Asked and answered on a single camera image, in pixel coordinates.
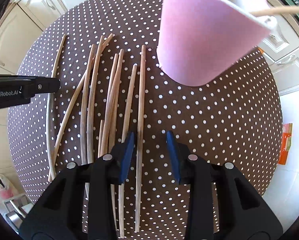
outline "kitchen floor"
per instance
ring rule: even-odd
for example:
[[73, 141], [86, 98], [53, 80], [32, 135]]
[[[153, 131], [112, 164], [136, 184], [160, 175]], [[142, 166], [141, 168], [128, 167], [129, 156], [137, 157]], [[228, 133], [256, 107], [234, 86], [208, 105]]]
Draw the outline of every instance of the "kitchen floor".
[[299, 91], [280, 97], [283, 123], [293, 123], [286, 165], [278, 164], [263, 198], [286, 231], [299, 216]]

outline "round table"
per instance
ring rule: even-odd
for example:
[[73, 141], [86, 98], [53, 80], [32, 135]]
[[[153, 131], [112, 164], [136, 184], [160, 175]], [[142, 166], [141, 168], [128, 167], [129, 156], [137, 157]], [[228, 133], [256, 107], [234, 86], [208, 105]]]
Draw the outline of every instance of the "round table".
[[[255, 189], [263, 194], [274, 173], [281, 145], [282, 112], [272, 73], [258, 48], [237, 60], [227, 71], [201, 87], [171, 80], [158, 67], [162, 0], [87, 0], [50, 25], [32, 45], [18, 71], [20, 75], [51, 75], [57, 46], [67, 34], [57, 77], [60, 90], [53, 103], [55, 142], [70, 99], [84, 73], [91, 45], [114, 33], [101, 57], [96, 88], [94, 148], [100, 120], [104, 119], [112, 60], [125, 50], [119, 93], [116, 142], [121, 141], [125, 100], [131, 69], [140, 63], [146, 45], [144, 151], [141, 230], [135, 228], [136, 156], [125, 183], [125, 237], [127, 239], [182, 239], [187, 221], [189, 186], [176, 185], [171, 174], [165, 136], [172, 130], [179, 142], [208, 162], [233, 162]], [[130, 130], [137, 131], [139, 72], [136, 76]], [[56, 160], [56, 171], [80, 159], [82, 93], [72, 111]], [[11, 107], [8, 137], [21, 183], [36, 201], [48, 183], [45, 136], [47, 94], [36, 95], [28, 105]], [[83, 230], [88, 229], [87, 200]], [[215, 230], [218, 229], [215, 205]]]

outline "thin wooden dowel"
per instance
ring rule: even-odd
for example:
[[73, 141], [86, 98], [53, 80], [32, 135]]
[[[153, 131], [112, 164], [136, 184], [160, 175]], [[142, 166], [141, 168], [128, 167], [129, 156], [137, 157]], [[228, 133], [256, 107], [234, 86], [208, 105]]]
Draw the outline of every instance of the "thin wooden dowel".
[[[113, 65], [112, 65], [112, 70], [111, 70], [111, 75], [110, 75], [110, 80], [109, 80], [109, 86], [108, 86], [108, 89], [107, 89], [107, 99], [110, 97], [110, 93], [111, 93], [111, 88], [112, 88], [112, 85], [113, 85], [113, 80], [114, 80], [114, 77], [115, 77], [115, 73], [116, 73], [116, 69], [117, 69], [117, 62], [119, 60], [119, 55], [116, 53], [115, 56], [114, 56], [114, 60], [113, 60]], [[105, 112], [106, 111], [109, 111], [109, 108], [108, 108], [108, 100], [106, 99], [106, 108], [105, 108]]]
[[93, 126], [94, 126], [94, 104], [95, 104], [95, 94], [96, 94], [96, 84], [97, 84], [97, 74], [98, 68], [100, 65], [100, 59], [102, 54], [102, 44], [104, 42], [104, 36], [102, 35], [100, 38], [100, 42], [98, 43], [98, 48], [96, 52], [96, 58], [94, 63], [94, 69], [92, 74], [92, 81], [91, 81], [91, 89], [90, 95], [88, 99], [88, 119], [87, 119], [87, 162], [92, 163], [94, 162], [94, 145], [93, 145]]
[[98, 136], [97, 158], [99, 158], [100, 154], [101, 154], [101, 144], [102, 144], [102, 137], [103, 137], [103, 129], [104, 129], [104, 120], [101, 120], [101, 123], [100, 123], [100, 134]]
[[[55, 56], [53, 69], [52, 69], [52, 73], [51, 73], [52, 78], [56, 77], [57, 66], [58, 66], [58, 62], [60, 60], [60, 56], [62, 53], [62, 48], [63, 48], [64, 42], [65, 42], [65, 38], [66, 38], [66, 35], [64, 34], [62, 37], [61, 43], [58, 46], [58, 51]], [[51, 143], [52, 143], [51, 142], [51, 128], [52, 128], [51, 127], [51, 125], [52, 125], [51, 111], [52, 111], [52, 106], [53, 106], [53, 97], [54, 97], [54, 94], [49, 93], [47, 103], [46, 103], [46, 147], [47, 147], [47, 151], [48, 151], [48, 166], [50, 168], [51, 173], [56, 174], [55, 167], [53, 164], [53, 158], [52, 158], [53, 151], [54, 151], [54, 145], [51, 146]]]
[[118, 59], [119, 59], [119, 55], [116, 53], [114, 56], [114, 60], [113, 60], [113, 65], [112, 65], [112, 70], [111, 70], [111, 76], [110, 76], [110, 81], [109, 81], [109, 86], [107, 89], [107, 99], [106, 99], [106, 108], [105, 108], [105, 116], [109, 114], [109, 111], [112, 111], [112, 108], [109, 107], [109, 98], [110, 98], [110, 94], [111, 94], [111, 89], [112, 89], [112, 85], [113, 85], [113, 80], [116, 74], [116, 69], [117, 69], [117, 63], [118, 63]]
[[[119, 77], [121, 76], [121, 73], [122, 73], [123, 56], [124, 56], [124, 50], [121, 49], [120, 50], [119, 61], [117, 63], [117, 68], [116, 68], [116, 73], [118, 73]], [[119, 83], [117, 89], [113, 91], [113, 93], [115, 93], [115, 100], [114, 100], [114, 107], [112, 109], [113, 113], [112, 113], [111, 126], [110, 126], [110, 131], [109, 131], [109, 150], [108, 150], [108, 153], [111, 152], [112, 148], [115, 145], [117, 105], [118, 105], [118, 101], [119, 101], [119, 91], [120, 91], [120, 83]]]
[[[131, 116], [134, 84], [136, 78], [137, 64], [133, 65], [131, 80], [128, 87], [128, 97], [126, 100], [123, 131], [122, 131], [122, 143], [125, 142], [126, 136], [128, 135], [128, 127]], [[120, 238], [124, 238], [124, 183], [119, 185], [119, 223], [120, 223]]]
[[[124, 50], [121, 49], [119, 55], [119, 61], [117, 63], [117, 69], [116, 69], [116, 73], [115, 73], [115, 77], [114, 77], [114, 81], [110, 93], [109, 104], [108, 104], [109, 109], [112, 109], [114, 107], [115, 97], [116, 97], [115, 91], [117, 90], [118, 87], [120, 87], [120, 76], [121, 76], [121, 69], [122, 69], [122, 62], [123, 62], [123, 54], [124, 54]], [[108, 111], [107, 113], [105, 113], [101, 156], [107, 153], [106, 149], [108, 145], [109, 131], [111, 127], [112, 112], [113, 111]]]
[[138, 99], [138, 120], [137, 120], [137, 153], [136, 153], [136, 215], [135, 232], [140, 230], [141, 219], [141, 187], [142, 187], [142, 159], [143, 159], [143, 129], [144, 129], [144, 98], [145, 98], [145, 59], [146, 47], [142, 46], [140, 87]]
[[[111, 116], [111, 123], [110, 123], [110, 130], [109, 130], [109, 143], [108, 143], [108, 153], [111, 152], [112, 148], [115, 145], [115, 134], [116, 134], [116, 118], [117, 118], [117, 104], [119, 100], [119, 91], [120, 91], [120, 77], [122, 72], [122, 64], [123, 64], [123, 56], [124, 50], [120, 50], [119, 60], [117, 62], [116, 73], [119, 77], [118, 85], [116, 88], [111, 88], [110, 94], [114, 94], [114, 104], [113, 107], [109, 110], [112, 111]], [[113, 208], [113, 215], [115, 221], [115, 230], [117, 230], [117, 223], [116, 223], [116, 210], [115, 210], [115, 187], [111, 184], [111, 197], [112, 197], [112, 208]]]
[[[57, 158], [57, 153], [58, 153], [58, 150], [59, 150], [59, 147], [60, 147], [60, 144], [61, 144], [61, 140], [62, 140], [62, 137], [63, 137], [63, 134], [64, 134], [64, 131], [65, 131], [65, 127], [67, 125], [67, 122], [68, 122], [68, 119], [70, 117], [70, 114], [72, 112], [72, 109], [75, 105], [75, 102], [82, 90], [82, 87], [83, 87], [83, 84], [84, 84], [84, 80], [85, 80], [85, 75], [86, 75], [86, 70], [80, 80], [80, 82], [78, 83], [77, 87], [76, 87], [76, 90], [70, 100], [70, 103], [66, 109], [66, 112], [65, 112], [65, 115], [63, 117], [63, 120], [62, 120], [62, 123], [61, 123], [61, 127], [58, 131], [58, 134], [57, 134], [57, 137], [56, 137], [56, 142], [55, 142], [55, 146], [54, 146], [54, 153], [53, 153], [53, 156], [52, 156], [52, 161], [53, 161], [53, 166], [55, 165], [55, 162], [56, 162], [56, 158]], [[52, 182], [53, 179], [55, 178], [56, 174], [52, 175], [51, 173], [51, 170], [49, 172], [49, 175], [48, 175], [48, 181], [49, 182]]]
[[109, 42], [111, 41], [111, 39], [114, 37], [114, 34], [111, 33], [107, 39], [104, 41], [103, 45], [102, 45], [102, 52], [105, 50], [107, 44], [109, 44]]
[[289, 6], [289, 5], [278, 6], [270, 9], [250, 12], [250, 14], [255, 17], [272, 16], [278, 14], [298, 14], [298, 13], [299, 13], [299, 6]]
[[87, 144], [86, 144], [86, 121], [87, 121], [87, 106], [88, 106], [88, 88], [89, 81], [91, 76], [92, 64], [93, 64], [93, 56], [95, 53], [96, 45], [93, 44], [91, 47], [91, 51], [88, 57], [88, 65], [86, 68], [86, 75], [83, 86], [83, 96], [82, 96], [82, 104], [81, 104], [81, 122], [80, 122], [80, 142], [81, 142], [81, 161], [82, 165], [87, 164], [88, 156], [87, 156]]

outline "polka dot tablecloth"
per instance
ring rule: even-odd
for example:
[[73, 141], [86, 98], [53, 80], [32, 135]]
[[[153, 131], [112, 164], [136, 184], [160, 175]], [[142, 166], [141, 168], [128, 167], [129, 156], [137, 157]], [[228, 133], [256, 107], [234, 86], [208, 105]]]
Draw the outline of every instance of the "polka dot tablecloth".
[[[141, 229], [135, 229], [136, 157], [125, 183], [125, 237], [127, 239], [182, 239], [185, 233], [189, 186], [176, 185], [171, 173], [165, 136], [172, 130], [179, 142], [208, 162], [233, 162], [255, 189], [263, 194], [274, 173], [280, 149], [282, 112], [272, 73], [258, 48], [201, 87], [186, 87], [171, 80], [158, 67], [162, 0], [87, 0], [72, 8], [37, 39], [25, 56], [20, 75], [51, 75], [58, 45], [67, 34], [57, 77], [61, 89], [53, 102], [51, 139], [56, 135], [75, 88], [84, 73], [91, 45], [101, 35], [115, 37], [101, 57], [96, 88], [94, 149], [100, 120], [104, 119], [107, 88], [115, 53], [125, 50], [116, 142], [121, 141], [124, 110], [134, 63], [140, 63], [146, 45], [144, 152]], [[139, 72], [136, 78], [130, 130], [137, 131]], [[62, 138], [56, 170], [80, 159], [80, 110], [77, 99]], [[45, 135], [47, 94], [30, 104], [9, 109], [11, 154], [26, 193], [34, 202], [48, 187]], [[118, 206], [116, 189], [116, 208]], [[88, 201], [83, 207], [83, 231], [88, 230]], [[218, 230], [217, 205], [214, 208]]]

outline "pink bucket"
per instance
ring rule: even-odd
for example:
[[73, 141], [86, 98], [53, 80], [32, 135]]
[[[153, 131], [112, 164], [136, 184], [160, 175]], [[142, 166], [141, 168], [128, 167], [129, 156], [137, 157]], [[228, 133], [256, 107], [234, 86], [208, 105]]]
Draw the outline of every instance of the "pink bucket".
[[228, 0], [164, 0], [160, 67], [178, 83], [204, 85], [268, 36], [277, 23], [272, 19], [255, 18]]

